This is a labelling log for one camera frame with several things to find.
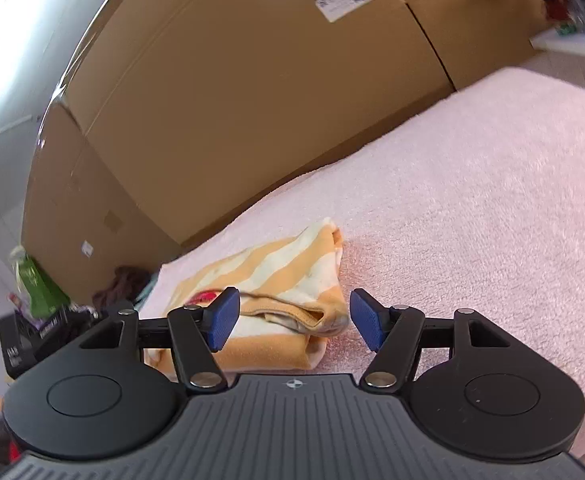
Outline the orange white striped sweater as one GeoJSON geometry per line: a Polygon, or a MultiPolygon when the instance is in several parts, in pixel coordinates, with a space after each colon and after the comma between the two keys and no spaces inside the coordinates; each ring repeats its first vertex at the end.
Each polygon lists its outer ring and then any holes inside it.
{"type": "Polygon", "coordinates": [[[227,287],[240,296],[240,315],[216,352],[225,373],[313,370],[330,338],[350,323],[339,283],[343,240],[329,218],[296,236],[244,249],[185,275],[182,260],[166,264],[140,308],[163,318],[186,304],[209,307],[227,287]]]}

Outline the green shopping bag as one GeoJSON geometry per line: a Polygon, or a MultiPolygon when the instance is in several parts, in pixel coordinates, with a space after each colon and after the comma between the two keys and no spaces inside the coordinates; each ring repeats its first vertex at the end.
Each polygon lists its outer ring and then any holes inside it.
{"type": "Polygon", "coordinates": [[[68,307],[70,298],[22,246],[12,250],[9,262],[15,272],[19,293],[27,300],[27,310],[31,318],[45,320],[62,307],[68,307]]]}

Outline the dark brown garment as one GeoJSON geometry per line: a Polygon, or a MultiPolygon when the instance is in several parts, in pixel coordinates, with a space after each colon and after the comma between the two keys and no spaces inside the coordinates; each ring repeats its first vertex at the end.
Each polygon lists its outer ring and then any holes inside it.
{"type": "Polygon", "coordinates": [[[134,302],[137,296],[149,284],[151,274],[146,269],[136,266],[118,266],[110,284],[92,297],[96,310],[105,310],[119,301],[134,302]]]}

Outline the left cardboard box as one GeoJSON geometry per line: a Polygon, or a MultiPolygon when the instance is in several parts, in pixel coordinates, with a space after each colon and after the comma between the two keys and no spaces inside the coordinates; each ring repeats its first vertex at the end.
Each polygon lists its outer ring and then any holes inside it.
{"type": "Polygon", "coordinates": [[[181,253],[135,204],[58,101],[47,107],[35,145],[21,245],[78,304],[90,304],[120,266],[155,271],[181,253]]]}

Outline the pink terry towel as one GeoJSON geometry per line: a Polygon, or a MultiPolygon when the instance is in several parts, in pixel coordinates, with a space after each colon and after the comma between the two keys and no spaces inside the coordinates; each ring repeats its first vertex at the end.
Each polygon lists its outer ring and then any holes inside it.
{"type": "Polygon", "coordinates": [[[585,89],[522,68],[482,79],[163,266],[143,314],[207,264],[327,218],[345,292],[439,318],[478,310],[585,395],[585,89]]]}

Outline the large centre cardboard box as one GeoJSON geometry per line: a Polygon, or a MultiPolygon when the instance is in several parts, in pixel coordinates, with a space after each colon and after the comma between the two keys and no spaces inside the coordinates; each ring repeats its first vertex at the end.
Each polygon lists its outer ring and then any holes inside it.
{"type": "Polygon", "coordinates": [[[107,0],[62,83],[178,242],[452,89],[404,0],[107,0]]]}

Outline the right cardboard box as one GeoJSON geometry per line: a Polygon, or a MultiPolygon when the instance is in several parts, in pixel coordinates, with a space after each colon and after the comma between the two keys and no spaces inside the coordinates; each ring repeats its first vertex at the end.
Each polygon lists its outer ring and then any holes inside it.
{"type": "Polygon", "coordinates": [[[535,55],[546,30],[542,0],[404,0],[459,90],[535,55]]]}

